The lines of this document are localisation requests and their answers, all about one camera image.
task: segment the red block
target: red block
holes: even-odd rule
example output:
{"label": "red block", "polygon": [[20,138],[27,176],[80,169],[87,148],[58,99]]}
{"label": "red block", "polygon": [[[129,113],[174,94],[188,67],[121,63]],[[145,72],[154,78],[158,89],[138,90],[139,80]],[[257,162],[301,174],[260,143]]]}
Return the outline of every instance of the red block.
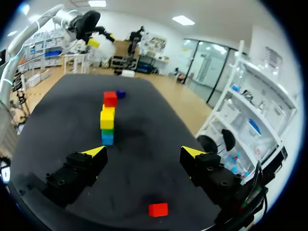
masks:
{"label": "red block", "polygon": [[168,204],[149,205],[149,215],[151,217],[163,217],[168,215]]}
{"label": "red block", "polygon": [[105,107],[116,107],[117,96],[115,91],[104,92],[104,102]]}

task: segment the wooden floor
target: wooden floor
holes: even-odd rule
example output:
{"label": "wooden floor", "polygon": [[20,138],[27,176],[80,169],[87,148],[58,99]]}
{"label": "wooden floor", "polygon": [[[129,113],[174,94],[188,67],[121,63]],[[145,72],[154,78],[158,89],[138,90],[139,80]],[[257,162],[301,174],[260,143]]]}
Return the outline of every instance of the wooden floor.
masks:
{"label": "wooden floor", "polygon": [[[49,78],[27,90],[30,111],[33,111],[50,88],[64,75],[61,67],[50,68],[50,71],[51,76]],[[113,70],[92,67],[89,74],[113,75]],[[26,73],[26,77],[31,75],[31,71]],[[199,99],[185,85],[176,83],[170,77],[141,73],[137,73],[136,77],[150,81],[157,88],[193,135],[197,133],[212,111],[204,101]]]}

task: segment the white shelving unit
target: white shelving unit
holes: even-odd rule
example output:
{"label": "white shelving unit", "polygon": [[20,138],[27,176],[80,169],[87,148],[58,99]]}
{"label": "white shelving unit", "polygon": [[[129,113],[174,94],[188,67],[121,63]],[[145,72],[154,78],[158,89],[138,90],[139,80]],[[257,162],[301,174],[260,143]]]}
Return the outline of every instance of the white shelving unit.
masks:
{"label": "white shelving unit", "polygon": [[[201,134],[210,134],[207,132],[207,129],[213,127],[217,121],[225,129],[231,131],[236,139],[234,149],[239,145],[241,147],[239,151],[241,152],[241,156],[244,151],[246,163],[250,162],[254,166],[252,171],[245,173],[246,175],[243,180],[247,182],[252,178],[258,161],[261,162],[262,168],[265,168],[282,150],[284,145],[281,136],[285,133],[290,125],[290,121],[296,114],[297,105],[295,100],[276,79],[266,74],[258,66],[242,59],[243,47],[244,41],[241,41],[239,55],[236,58],[227,85],[211,115],[202,125],[196,137]],[[239,69],[241,68],[244,70],[244,73],[238,75]],[[245,90],[248,90],[252,94],[252,100],[249,101],[244,97],[243,92]],[[222,109],[226,103],[230,103],[237,111],[240,111],[234,120],[226,118],[228,114],[225,111],[222,114]],[[277,117],[281,119],[280,127],[273,124],[273,120],[275,119],[270,117],[275,116],[275,114],[270,113],[273,111],[283,112],[281,113],[283,115],[282,117]],[[238,150],[232,149],[230,152],[234,154]],[[237,173],[242,173],[243,176],[243,172],[240,169],[237,170],[239,170]]]}
{"label": "white shelving unit", "polygon": [[18,66],[19,70],[45,69],[46,67],[61,65],[61,60],[57,59],[59,54],[48,54],[52,51],[63,51],[63,37],[64,31],[62,29],[34,34],[24,45],[26,55],[24,63]]}

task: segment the green block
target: green block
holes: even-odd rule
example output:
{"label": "green block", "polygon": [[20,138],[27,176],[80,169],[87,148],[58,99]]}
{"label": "green block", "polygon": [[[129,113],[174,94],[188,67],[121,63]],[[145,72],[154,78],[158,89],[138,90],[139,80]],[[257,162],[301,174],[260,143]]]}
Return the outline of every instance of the green block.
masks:
{"label": "green block", "polygon": [[114,133],[114,128],[113,129],[102,129],[102,135],[111,135]]}

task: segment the yellow object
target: yellow object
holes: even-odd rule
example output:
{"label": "yellow object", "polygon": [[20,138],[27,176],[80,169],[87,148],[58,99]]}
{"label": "yellow object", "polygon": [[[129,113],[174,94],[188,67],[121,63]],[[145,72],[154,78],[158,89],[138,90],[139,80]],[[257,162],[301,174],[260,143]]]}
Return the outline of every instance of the yellow object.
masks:
{"label": "yellow object", "polygon": [[89,47],[99,47],[100,43],[98,41],[96,41],[95,39],[91,38],[88,41],[88,46]]}
{"label": "yellow object", "polygon": [[193,148],[189,148],[186,146],[182,146],[182,148],[184,148],[193,158],[196,158],[196,155],[200,155],[200,154],[206,154],[205,152],[193,149]]}
{"label": "yellow object", "polygon": [[115,114],[112,111],[101,111],[101,129],[114,128]]}
{"label": "yellow object", "polygon": [[97,154],[99,153],[103,148],[105,148],[105,146],[102,146],[102,147],[98,147],[98,148],[94,148],[94,149],[91,149],[91,150],[87,150],[85,152],[82,152],[82,153],[86,153],[88,155],[91,155],[92,158]]}
{"label": "yellow object", "polygon": [[113,34],[110,34],[110,37],[112,37],[114,40],[116,40],[116,38]]}
{"label": "yellow object", "polygon": [[116,108],[115,107],[105,107],[105,104],[103,104],[103,112],[112,112],[113,114],[115,114],[116,112]]}

